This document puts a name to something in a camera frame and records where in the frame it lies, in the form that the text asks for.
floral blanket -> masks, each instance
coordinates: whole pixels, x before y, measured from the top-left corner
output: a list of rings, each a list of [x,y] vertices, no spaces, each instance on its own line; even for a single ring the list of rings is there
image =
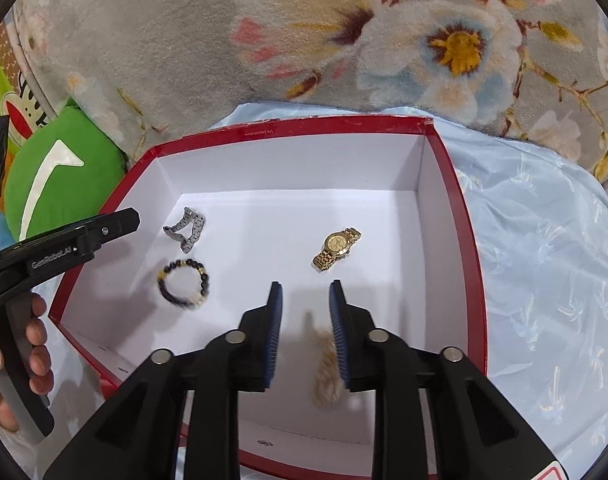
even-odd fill
[[[608,20],[594,0],[19,0],[9,28],[131,158],[240,102],[412,105],[547,146],[608,192]]]

light blue sheet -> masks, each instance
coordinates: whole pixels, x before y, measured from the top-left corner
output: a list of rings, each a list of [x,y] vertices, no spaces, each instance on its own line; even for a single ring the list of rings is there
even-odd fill
[[[214,128],[349,113],[245,104]],[[383,113],[426,115],[408,107]],[[488,375],[578,480],[608,443],[608,197],[554,152],[438,118],[435,125],[482,262]]]

watch face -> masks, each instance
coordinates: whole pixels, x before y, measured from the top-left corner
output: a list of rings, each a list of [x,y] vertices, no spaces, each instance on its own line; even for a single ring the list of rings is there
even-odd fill
[[[326,249],[336,254],[343,254],[348,250],[348,238],[344,233],[333,233],[326,239]]]

green pillow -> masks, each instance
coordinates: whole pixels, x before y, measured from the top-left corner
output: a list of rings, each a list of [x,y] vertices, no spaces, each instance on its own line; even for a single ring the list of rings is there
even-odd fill
[[[17,153],[4,188],[15,240],[96,215],[126,172],[124,154],[69,100]]]

bracelet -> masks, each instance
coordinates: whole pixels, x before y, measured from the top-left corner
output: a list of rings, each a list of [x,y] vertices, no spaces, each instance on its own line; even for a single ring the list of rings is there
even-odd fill
[[[191,222],[193,222],[193,231],[189,238],[186,238],[184,235],[178,233],[178,231],[184,229]],[[204,229],[205,223],[206,218],[204,218],[204,215],[198,213],[195,209],[185,207],[184,215],[181,217],[181,220],[178,221],[174,226],[164,226],[164,233],[166,233],[176,242],[179,242],[181,250],[185,254],[188,254],[191,252],[191,249],[193,249],[195,242],[199,240],[199,236],[201,235],[201,231]]]
[[[168,288],[166,287],[165,280],[167,276],[175,269],[179,269],[180,267],[193,267],[193,269],[199,272],[199,276],[201,278],[201,288],[199,292],[197,292],[191,298],[178,298],[177,296],[174,296],[168,292]],[[190,258],[187,260],[175,260],[174,262],[170,262],[164,267],[164,269],[158,272],[157,286],[162,297],[170,303],[178,306],[200,306],[206,301],[206,298],[208,298],[209,295],[209,275],[206,273],[204,266],[195,260],[191,260]]]

